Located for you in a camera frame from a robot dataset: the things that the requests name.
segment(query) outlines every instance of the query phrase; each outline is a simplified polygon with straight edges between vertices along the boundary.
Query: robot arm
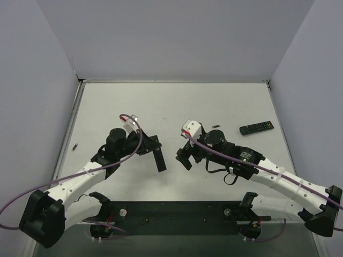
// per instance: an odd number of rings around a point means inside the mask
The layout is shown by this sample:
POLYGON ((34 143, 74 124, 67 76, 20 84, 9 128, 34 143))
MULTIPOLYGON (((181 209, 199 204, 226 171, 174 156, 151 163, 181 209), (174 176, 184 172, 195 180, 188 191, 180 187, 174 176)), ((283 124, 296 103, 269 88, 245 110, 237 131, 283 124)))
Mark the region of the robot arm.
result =
POLYGON ((289 198, 282 200, 247 193, 242 200, 242 207, 250 208, 257 216, 304 221, 305 226, 312 232, 321 236, 332 236, 338 213, 337 206, 304 187, 336 203, 340 202, 342 196, 340 188, 326 188, 305 181, 272 163, 257 151, 227 142, 220 130, 206 133, 202 125, 195 120, 188 120, 181 131, 181 135, 190 141, 177 151, 176 159, 186 169, 192 167, 190 156, 193 156, 196 163, 206 159, 207 162, 221 164, 231 175, 261 183, 289 198))
POLYGON ((136 123, 131 120, 124 120, 124 128, 129 133, 127 136, 121 128, 110 131, 106 144, 77 172, 86 172, 85 174, 71 178, 45 192, 33 192, 28 199, 19 229, 48 248, 60 239, 65 229, 85 218, 96 216, 109 202, 108 198, 93 192, 85 199, 78 199, 119 168, 120 164, 109 168, 104 166, 117 163, 121 158, 132 154, 139 146, 140 136, 142 141, 136 153, 144 155, 153 152, 158 171, 166 170, 158 137, 148 137, 143 131, 139 135, 135 130, 136 123))

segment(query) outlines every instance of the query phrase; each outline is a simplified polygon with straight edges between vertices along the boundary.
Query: remote control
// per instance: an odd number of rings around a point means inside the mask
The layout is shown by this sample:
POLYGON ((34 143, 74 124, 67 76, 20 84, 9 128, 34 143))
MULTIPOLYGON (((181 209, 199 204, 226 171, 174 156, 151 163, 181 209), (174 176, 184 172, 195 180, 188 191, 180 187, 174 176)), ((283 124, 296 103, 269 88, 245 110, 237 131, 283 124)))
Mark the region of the remote control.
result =
POLYGON ((272 130, 274 128, 273 124, 269 122, 261 122, 248 126, 240 127, 240 132, 242 135, 250 135, 256 132, 261 132, 265 130, 272 130))

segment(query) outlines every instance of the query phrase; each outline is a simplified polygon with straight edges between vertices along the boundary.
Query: light gray backdrop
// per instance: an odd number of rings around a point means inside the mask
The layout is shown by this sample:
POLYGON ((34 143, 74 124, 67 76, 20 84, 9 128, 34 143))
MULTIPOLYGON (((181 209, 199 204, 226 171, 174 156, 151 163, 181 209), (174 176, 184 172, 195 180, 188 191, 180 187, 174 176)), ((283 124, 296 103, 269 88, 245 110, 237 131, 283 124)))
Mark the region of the light gray backdrop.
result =
POLYGON ((84 79, 270 79, 314 0, 38 0, 84 79))
MULTIPOLYGON (((35 0, 0 1, 0 206, 51 180, 78 81, 35 0)), ((0 217, 18 225, 27 198, 0 217)), ((26 236, 0 229, 0 256, 26 236)))
MULTIPOLYGON (((272 96, 295 169, 343 187, 343 1, 316 0, 272 78, 272 96)), ((339 215, 338 227, 343 227, 339 215)), ((327 240, 341 256, 343 233, 327 240)))

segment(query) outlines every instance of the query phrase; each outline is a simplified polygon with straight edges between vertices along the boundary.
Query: white tabletop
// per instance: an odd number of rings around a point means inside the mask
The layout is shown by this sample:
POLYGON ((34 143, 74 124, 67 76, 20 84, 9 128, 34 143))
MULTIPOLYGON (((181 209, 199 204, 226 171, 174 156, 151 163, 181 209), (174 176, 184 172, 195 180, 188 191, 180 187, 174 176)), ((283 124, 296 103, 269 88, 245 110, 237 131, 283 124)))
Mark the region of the white tabletop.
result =
POLYGON ((158 135, 167 170, 157 172, 152 153, 135 155, 89 190, 113 201, 242 200, 246 192, 283 198, 243 178, 228 186, 223 182, 226 173, 207 173, 205 161, 193 161, 192 169, 186 170, 175 156, 186 143, 180 129, 187 119, 201 122, 206 131, 220 124, 227 141, 248 146, 294 173, 266 84, 86 84, 59 177, 80 170, 105 143, 109 131, 122 127, 121 113, 135 114, 148 135, 158 135), (268 120, 275 129, 246 137, 239 133, 240 126, 268 120))

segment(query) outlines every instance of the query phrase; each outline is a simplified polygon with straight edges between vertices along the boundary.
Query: black joint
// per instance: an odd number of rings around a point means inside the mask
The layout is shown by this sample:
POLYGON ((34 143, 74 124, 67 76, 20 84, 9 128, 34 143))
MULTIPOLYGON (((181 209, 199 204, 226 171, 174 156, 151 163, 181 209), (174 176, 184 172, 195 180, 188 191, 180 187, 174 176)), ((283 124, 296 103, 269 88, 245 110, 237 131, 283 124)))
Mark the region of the black joint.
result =
POLYGON ((319 208, 320 208, 321 210, 325 211, 325 210, 326 210, 326 205, 320 205, 319 208))
POLYGON ((103 194, 100 194, 98 192, 90 193, 89 196, 98 199, 101 204, 110 202, 110 200, 106 196, 104 196, 103 194))
POLYGON ((243 197, 243 200, 241 201, 240 207, 251 209, 252 201, 257 196, 258 196, 257 193, 252 193, 252 192, 246 193, 245 196, 243 197))

